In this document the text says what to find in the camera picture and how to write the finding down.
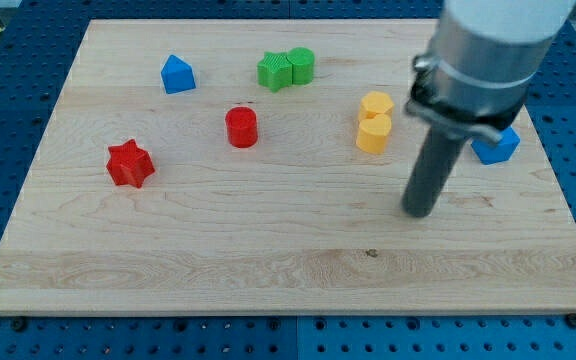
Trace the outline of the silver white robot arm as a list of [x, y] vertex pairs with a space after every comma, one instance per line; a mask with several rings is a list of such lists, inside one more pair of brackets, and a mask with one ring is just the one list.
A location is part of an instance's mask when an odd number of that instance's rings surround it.
[[573, 0], [446, 0], [424, 53], [406, 111], [429, 138], [497, 144], [515, 120]]

